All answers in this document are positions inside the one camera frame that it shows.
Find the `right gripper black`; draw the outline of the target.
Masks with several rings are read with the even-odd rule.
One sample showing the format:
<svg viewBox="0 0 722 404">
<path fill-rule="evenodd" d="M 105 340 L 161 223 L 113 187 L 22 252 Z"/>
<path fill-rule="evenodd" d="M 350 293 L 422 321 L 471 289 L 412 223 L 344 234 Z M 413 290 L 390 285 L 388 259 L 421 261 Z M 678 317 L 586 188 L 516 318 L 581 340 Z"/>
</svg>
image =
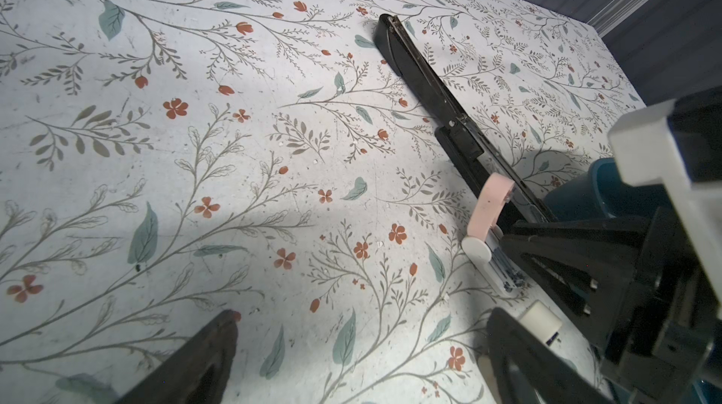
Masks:
<svg viewBox="0 0 722 404">
<path fill-rule="evenodd" d="M 501 249 L 596 348 L 622 403 L 721 400 L 721 303 L 679 217 L 516 223 Z"/>
</svg>

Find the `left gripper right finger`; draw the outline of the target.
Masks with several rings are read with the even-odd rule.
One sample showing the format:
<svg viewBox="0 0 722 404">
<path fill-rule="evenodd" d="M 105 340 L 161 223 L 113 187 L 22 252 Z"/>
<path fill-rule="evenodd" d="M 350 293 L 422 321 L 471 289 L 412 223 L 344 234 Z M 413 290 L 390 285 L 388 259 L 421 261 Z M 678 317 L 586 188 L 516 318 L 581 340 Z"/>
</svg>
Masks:
<svg viewBox="0 0 722 404">
<path fill-rule="evenodd" d="M 487 334 L 502 403 L 609 402 L 505 310 L 491 312 Z"/>
</svg>

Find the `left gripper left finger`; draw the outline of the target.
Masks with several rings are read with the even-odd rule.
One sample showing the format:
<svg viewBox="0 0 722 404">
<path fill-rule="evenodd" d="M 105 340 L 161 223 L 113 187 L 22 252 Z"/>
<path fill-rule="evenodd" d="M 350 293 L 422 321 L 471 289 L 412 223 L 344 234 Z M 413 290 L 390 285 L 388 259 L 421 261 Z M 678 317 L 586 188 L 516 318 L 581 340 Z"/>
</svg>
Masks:
<svg viewBox="0 0 722 404">
<path fill-rule="evenodd" d="M 231 375 L 237 340 L 234 312 L 224 310 L 122 396 L 118 404 L 218 404 Z"/>
</svg>

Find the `teal plastic tray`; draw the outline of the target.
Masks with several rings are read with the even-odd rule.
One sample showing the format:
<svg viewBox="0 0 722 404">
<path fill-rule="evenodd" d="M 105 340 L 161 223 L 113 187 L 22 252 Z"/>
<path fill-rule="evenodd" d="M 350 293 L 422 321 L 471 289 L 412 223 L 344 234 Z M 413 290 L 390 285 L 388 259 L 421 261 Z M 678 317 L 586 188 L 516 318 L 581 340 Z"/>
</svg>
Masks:
<svg viewBox="0 0 722 404">
<path fill-rule="evenodd" d="M 625 184 L 611 158 L 594 161 L 586 174 L 551 191 L 543 202 L 561 222 L 626 216 L 652 218 L 658 208 L 673 209 L 663 185 Z"/>
</svg>

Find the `black stapler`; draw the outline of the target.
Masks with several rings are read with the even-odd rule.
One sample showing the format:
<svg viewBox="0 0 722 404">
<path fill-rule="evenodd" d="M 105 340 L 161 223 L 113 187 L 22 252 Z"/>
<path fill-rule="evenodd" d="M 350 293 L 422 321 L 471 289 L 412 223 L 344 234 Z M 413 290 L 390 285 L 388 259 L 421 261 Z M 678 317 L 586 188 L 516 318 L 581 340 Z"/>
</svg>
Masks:
<svg viewBox="0 0 722 404">
<path fill-rule="evenodd" d="M 529 223 L 554 223 L 557 220 L 449 91 L 398 17 L 379 16 L 373 42 L 394 73 L 436 120 L 434 136 L 473 195 L 481 195 L 482 188 L 494 173 L 513 181 L 511 202 L 499 217 L 501 228 L 507 229 L 521 220 Z"/>
</svg>

